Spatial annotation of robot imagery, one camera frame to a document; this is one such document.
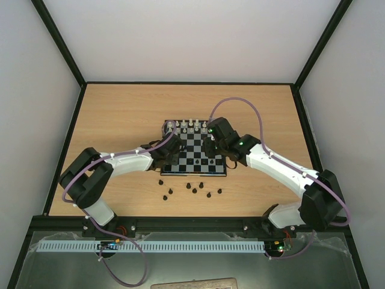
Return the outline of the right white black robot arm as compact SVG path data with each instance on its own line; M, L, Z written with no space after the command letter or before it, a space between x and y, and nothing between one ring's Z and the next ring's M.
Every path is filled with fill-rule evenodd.
M301 200L292 204L276 205L262 221L263 231L277 235L283 228L307 225L315 231L331 226L346 226L351 217L342 199L336 175L302 167L272 150L251 135L237 134L226 138L207 137L203 141L209 157L222 155L245 167L259 170L293 191Z

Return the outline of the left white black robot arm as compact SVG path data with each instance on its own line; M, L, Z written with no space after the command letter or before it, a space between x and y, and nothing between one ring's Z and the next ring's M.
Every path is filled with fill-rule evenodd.
M62 200L83 210L98 225L105 226L115 217L102 198L108 181L126 173L160 169L184 147L185 142L176 138L155 147L149 143L121 153L99 153L94 148L86 148L59 178L64 189Z

